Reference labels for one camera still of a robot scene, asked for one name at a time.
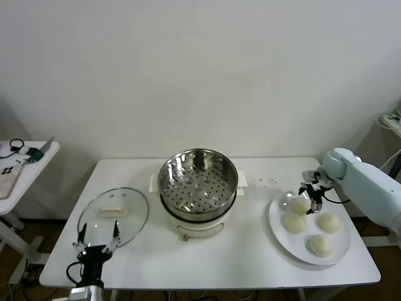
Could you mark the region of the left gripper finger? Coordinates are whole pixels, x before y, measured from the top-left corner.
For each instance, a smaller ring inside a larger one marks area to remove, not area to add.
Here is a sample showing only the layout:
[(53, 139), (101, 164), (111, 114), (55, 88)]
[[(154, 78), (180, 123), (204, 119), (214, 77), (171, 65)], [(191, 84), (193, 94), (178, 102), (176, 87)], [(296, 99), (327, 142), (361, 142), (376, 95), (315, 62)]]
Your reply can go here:
[(86, 248), (86, 244), (84, 242), (85, 234), (86, 234), (86, 223), (83, 225), (82, 229), (79, 230), (77, 241), (73, 243), (73, 247), (77, 253), (83, 253)]
[(120, 230), (118, 228), (119, 222), (116, 221), (113, 227), (113, 237), (107, 243), (104, 251), (115, 251), (121, 245), (121, 237), (120, 237)]

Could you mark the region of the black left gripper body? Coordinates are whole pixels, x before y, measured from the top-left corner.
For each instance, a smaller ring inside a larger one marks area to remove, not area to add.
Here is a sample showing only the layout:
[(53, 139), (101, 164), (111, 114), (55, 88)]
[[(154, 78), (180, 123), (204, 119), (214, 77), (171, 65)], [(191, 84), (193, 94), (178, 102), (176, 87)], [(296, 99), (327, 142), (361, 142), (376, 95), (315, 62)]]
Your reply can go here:
[(104, 286), (102, 281), (103, 264), (112, 257), (112, 252), (105, 245), (86, 247), (78, 261), (83, 265), (83, 272), (78, 286)]

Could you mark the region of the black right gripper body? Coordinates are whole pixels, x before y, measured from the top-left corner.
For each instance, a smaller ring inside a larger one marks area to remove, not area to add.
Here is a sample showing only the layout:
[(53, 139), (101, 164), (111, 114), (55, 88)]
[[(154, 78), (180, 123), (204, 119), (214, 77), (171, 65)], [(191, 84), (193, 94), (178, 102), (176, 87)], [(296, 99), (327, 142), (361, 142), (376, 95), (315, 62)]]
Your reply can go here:
[(306, 191), (308, 196), (313, 201), (321, 201), (325, 196), (325, 188), (320, 185), (318, 181), (315, 180), (306, 180)]

